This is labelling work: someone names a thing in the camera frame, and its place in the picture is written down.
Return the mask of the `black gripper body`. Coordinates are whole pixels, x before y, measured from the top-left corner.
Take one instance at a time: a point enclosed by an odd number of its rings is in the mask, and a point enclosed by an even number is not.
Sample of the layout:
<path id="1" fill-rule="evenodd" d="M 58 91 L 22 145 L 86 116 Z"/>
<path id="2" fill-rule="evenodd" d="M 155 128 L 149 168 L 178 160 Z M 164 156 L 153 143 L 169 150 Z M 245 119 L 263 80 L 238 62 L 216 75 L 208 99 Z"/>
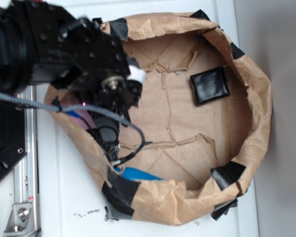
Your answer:
<path id="1" fill-rule="evenodd" d="M 138 105 L 145 75 L 118 37 L 60 6 L 28 4 L 25 11 L 35 49 L 31 84 L 75 91 L 82 101 L 123 115 Z"/>

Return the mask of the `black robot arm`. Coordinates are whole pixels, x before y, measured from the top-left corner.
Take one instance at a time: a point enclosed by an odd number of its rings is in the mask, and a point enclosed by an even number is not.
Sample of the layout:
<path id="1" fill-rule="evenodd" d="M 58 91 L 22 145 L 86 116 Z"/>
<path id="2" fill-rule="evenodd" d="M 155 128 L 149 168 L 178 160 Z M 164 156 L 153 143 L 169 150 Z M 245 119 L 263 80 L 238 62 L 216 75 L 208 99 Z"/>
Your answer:
<path id="1" fill-rule="evenodd" d="M 13 0 L 0 7 L 0 92 L 49 83 L 127 114 L 139 103 L 145 72 L 100 24 L 42 1 Z"/>

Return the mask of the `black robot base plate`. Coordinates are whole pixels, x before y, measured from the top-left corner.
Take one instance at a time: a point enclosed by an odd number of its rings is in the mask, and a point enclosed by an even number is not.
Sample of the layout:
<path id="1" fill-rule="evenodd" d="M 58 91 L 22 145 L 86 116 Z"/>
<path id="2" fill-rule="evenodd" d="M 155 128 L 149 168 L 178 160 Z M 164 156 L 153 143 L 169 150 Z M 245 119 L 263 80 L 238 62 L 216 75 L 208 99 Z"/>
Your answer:
<path id="1" fill-rule="evenodd" d="M 25 111 L 0 101 L 0 182 L 26 153 Z"/>

